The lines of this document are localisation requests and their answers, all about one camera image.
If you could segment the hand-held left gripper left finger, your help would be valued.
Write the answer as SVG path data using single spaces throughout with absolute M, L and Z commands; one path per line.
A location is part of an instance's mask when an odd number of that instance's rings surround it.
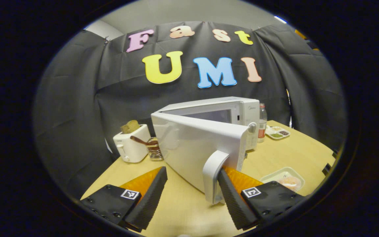
M 152 220 L 166 182 L 162 166 L 120 186 L 107 184 L 80 202 L 113 224 L 141 232 Z

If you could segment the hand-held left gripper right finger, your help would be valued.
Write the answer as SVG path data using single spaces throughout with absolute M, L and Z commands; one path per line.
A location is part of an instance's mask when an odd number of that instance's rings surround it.
M 262 183 L 227 166 L 223 166 L 217 178 L 237 229 L 270 225 L 305 199 L 277 181 Z

